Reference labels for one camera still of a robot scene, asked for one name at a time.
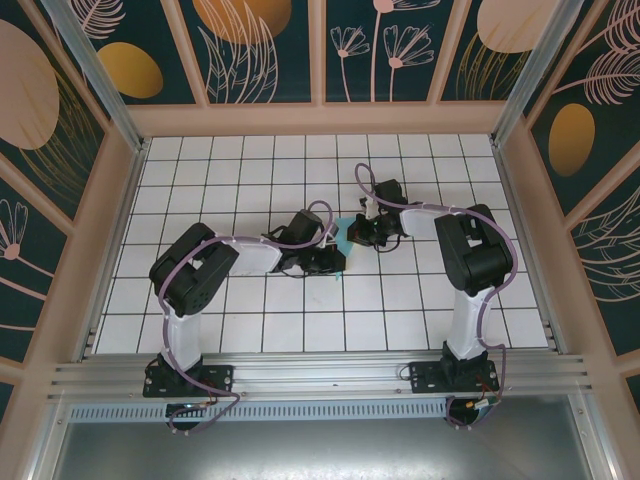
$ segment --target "enclosure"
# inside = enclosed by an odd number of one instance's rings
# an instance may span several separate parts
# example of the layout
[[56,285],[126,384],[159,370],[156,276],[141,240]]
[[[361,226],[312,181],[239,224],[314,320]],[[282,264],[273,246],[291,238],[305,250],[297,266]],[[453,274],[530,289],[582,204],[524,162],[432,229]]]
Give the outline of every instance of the enclosure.
[[[637,0],[3,2],[0,476],[634,478],[639,29]],[[513,242],[484,319],[504,405],[467,435],[451,392],[412,393],[455,289],[436,236],[398,236],[340,275],[229,275],[200,347],[240,403],[172,437],[191,400],[142,394],[151,266],[198,222],[259,237],[314,200],[352,222],[360,163]],[[189,470],[149,465],[169,450]]]

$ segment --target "light blue object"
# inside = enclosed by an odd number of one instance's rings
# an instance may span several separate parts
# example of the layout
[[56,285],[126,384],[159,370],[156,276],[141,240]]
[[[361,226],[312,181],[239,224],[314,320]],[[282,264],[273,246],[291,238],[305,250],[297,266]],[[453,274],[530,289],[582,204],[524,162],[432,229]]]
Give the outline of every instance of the light blue object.
[[336,218],[336,225],[338,226],[338,234],[336,235],[336,246],[340,253],[345,257],[348,257],[353,248],[353,243],[347,240],[347,229],[353,222],[356,221],[356,217]]

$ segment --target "flower illustration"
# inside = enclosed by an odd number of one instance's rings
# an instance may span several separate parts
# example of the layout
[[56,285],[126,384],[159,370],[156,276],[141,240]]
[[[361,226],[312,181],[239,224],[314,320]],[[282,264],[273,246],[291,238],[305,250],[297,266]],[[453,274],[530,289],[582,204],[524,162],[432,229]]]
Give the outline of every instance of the flower illustration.
[[379,13],[391,13],[401,10],[422,10],[435,7],[440,0],[373,0],[373,6]]
[[371,51],[371,101],[376,101],[376,50],[378,46],[378,32],[380,18],[383,14],[409,10],[422,10],[436,7],[440,0],[373,0],[373,8],[378,12],[376,25],[373,29],[373,48]]
[[427,33],[429,28],[429,26],[423,29],[407,27],[400,37],[398,37],[397,25],[384,29],[384,47],[391,67],[390,102],[393,101],[393,78],[398,68],[414,67],[433,61],[433,50],[427,50],[431,45],[431,39]]
[[29,210],[20,202],[14,212],[6,199],[0,200],[0,254],[6,260],[15,260],[20,256],[20,243],[27,228]]
[[344,85],[344,93],[347,96],[347,102],[351,102],[349,95],[349,87],[347,86],[347,76],[344,70],[344,59],[354,57],[369,52],[369,44],[364,43],[366,37],[362,33],[362,27],[347,27],[342,33],[340,27],[331,29],[331,40],[333,46],[336,47],[338,56],[340,57],[340,66],[342,67],[342,84]]

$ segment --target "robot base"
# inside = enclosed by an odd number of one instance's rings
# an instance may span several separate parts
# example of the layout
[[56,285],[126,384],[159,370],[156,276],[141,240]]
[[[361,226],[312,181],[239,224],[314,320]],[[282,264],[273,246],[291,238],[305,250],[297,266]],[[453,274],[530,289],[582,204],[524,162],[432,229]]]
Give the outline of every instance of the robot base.
[[[201,358],[185,373],[194,380],[219,390],[230,392],[233,385],[231,365],[203,365]],[[167,364],[162,355],[158,354],[158,365],[145,369],[142,396],[145,398],[207,397],[208,393],[187,382]]]
[[458,360],[445,342],[440,361],[409,364],[411,391],[413,393],[481,393],[484,383],[497,392],[500,384],[496,366],[487,359],[487,356],[485,351],[469,360]]

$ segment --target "metal floor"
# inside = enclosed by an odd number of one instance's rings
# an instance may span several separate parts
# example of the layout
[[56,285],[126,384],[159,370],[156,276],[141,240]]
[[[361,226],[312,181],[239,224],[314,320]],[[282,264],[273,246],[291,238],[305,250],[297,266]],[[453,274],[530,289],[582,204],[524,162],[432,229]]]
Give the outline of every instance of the metal floor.
[[163,424],[72,424],[56,480],[582,480],[563,397],[507,398],[471,432],[442,418],[223,422],[193,437]]

